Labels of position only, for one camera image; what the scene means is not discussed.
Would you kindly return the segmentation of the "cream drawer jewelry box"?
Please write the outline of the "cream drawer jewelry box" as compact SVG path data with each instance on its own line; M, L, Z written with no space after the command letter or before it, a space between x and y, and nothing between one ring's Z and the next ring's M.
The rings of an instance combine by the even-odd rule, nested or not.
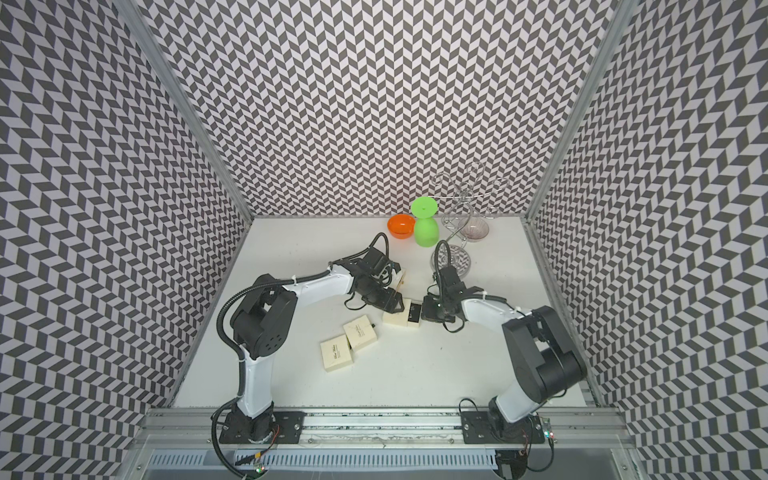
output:
M399 290L404 284L405 274L406 274L405 269L401 269L399 272L395 273L390 286L395 290Z

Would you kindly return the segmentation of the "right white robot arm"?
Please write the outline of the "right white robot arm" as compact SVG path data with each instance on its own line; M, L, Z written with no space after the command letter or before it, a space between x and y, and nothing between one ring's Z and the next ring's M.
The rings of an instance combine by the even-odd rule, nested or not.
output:
M514 381L489 401L489 429L500 442L518 434L529 440L535 429L533 414L588 374L565 322L549 306L523 310L504 297L466 286L445 240L437 243L432 264L437 290L423 298L422 318L452 334L474 324L503 337Z

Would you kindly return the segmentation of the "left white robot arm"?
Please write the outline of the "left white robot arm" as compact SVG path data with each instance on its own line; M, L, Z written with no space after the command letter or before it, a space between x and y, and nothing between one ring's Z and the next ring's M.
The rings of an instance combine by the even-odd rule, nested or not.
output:
M320 273L277 279L259 276L227 300L215 320L219 338L237 355L236 397L212 416L212 436L222 444L261 443L277 432L271 392L276 352L286 342L297 310L348 295L385 313L406 310L393 286L401 271L390 258L388 236L380 232L362 251L333 260Z

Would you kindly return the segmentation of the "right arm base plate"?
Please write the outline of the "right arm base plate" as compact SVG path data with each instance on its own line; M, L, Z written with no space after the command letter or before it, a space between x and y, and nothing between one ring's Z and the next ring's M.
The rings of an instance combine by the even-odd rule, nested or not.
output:
M487 411L465 411L460 413L461 431L465 444L544 444L550 431L541 423L541 418L529 415L514 424L494 425Z

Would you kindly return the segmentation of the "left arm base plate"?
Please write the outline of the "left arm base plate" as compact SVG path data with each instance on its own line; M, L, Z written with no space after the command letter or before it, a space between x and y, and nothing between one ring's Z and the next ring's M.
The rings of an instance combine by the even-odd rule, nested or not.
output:
M230 411L221 426L218 440L225 445L298 444L306 414L302 411L267 411L251 418L239 410Z

